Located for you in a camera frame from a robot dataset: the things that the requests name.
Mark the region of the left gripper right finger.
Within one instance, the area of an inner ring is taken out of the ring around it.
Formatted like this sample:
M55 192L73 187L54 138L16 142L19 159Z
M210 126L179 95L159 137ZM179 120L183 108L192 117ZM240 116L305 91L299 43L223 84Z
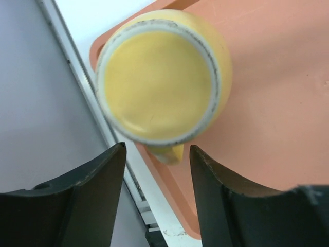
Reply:
M203 246L328 246L328 186L255 183L190 148Z

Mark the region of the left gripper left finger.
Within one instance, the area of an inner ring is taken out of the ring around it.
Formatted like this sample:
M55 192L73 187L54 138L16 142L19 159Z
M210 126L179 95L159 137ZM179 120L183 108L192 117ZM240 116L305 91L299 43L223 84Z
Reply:
M31 190L1 194L1 246L109 246L126 145Z

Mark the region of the yellow mug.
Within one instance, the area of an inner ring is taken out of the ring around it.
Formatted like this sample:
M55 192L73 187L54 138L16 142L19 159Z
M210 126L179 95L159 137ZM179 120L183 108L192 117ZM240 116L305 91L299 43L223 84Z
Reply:
M101 110L126 138L162 163L182 160L184 144L223 111L232 61L223 36L181 10L141 14L105 43L95 70Z

